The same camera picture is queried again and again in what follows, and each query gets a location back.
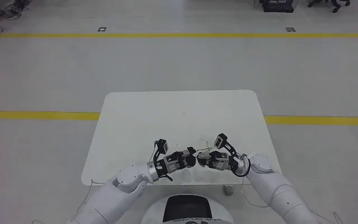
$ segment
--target table top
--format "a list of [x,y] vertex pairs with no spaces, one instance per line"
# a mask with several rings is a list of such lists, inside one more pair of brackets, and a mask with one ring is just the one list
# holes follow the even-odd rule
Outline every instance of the table top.
[[[237,152],[267,156],[273,169],[281,172],[257,96],[251,90],[110,93],[97,123],[82,183],[90,185],[91,179],[103,183],[131,164],[147,163],[154,141],[160,138],[167,140],[169,155],[190,146],[197,150],[212,147],[220,133],[228,137]],[[231,171],[198,164],[170,176],[173,182],[163,178],[154,184],[242,182]]]

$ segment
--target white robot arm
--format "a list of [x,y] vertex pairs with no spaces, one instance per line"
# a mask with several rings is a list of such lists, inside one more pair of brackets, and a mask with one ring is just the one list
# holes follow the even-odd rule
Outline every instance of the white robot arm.
[[214,146],[226,148],[231,156],[218,151],[199,153],[197,159],[201,166],[231,170],[236,176],[247,177],[262,200],[287,224],[318,224],[292,183],[272,170],[267,157],[254,153],[248,158],[245,154],[238,154],[224,134],[218,135]]
[[168,146],[163,139],[156,141],[155,145],[158,149],[154,154],[153,162],[139,166],[132,165],[125,170],[120,170],[89,198],[83,209],[67,224],[115,223],[140,196],[147,183],[153,183],[159,178],[172,180],[167,174],[193,167],[196,158],[201,166],[231,170],[236,176],[247,177],[262,200],[287,224],[318,224],[291,182],[272,170],[267,157],[253,154],[248,158],[245,154],[238,154],[227,142],[224,134],[218,135],[214,145],[218,149],[226,148],[230,155],[212,151],[199,153],[195,158],[193,154],[196,151],[189,147],[157,160],[160,154],[166,154]]
[[113,224],[140,196],[147,183],[152,184],[159,178],[172,180],[168,174],[196,163],[192,155],[196,151],[192,147],[157,160],[160,154],[166,154],[168,145],[166,140],[160,139],[154,146],[158,149],[153,162],[120,170],[90,196],[83,209],[67,224]]

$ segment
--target concrete floor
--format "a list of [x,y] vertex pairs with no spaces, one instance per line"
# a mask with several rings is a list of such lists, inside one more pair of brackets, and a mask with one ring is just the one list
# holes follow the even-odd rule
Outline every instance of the concrete floor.
[[[35,1],[5,32],[358,32],[358,6],[337,14],[302,1],[293,14],[252,2]],[[0,110],[100,111],[114,91],[251,89],[264,115],[358,116],[357,39],[0,39]],[[0,120],[0,223],[65,223],[87,193],[81,173],[96,122]],[[358,128],[269,125],[283,173],[310,208],[355,223]],[[260,203],[250,186],[248,197]],[[239,223],[282,223],[219,186],[148,187],[120,223],[151,203],[200,193]]]

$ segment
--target yellow tape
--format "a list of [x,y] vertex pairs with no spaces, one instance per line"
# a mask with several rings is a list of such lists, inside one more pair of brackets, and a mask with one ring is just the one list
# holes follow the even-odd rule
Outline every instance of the yellow tape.
[[[0,119],[98,120],[96,112],[0,111]],[[358,125],[356,116],[265,116],[266,124],[283,125]]]
[[358,34],[138,33],[138,34],[0,34],[0,38],[358,38]]
[[0,119],[98,120],[100,113],[59,111],[0,111]]
[[266,124],[285,125],[358,125],[353,116],[265,116]]

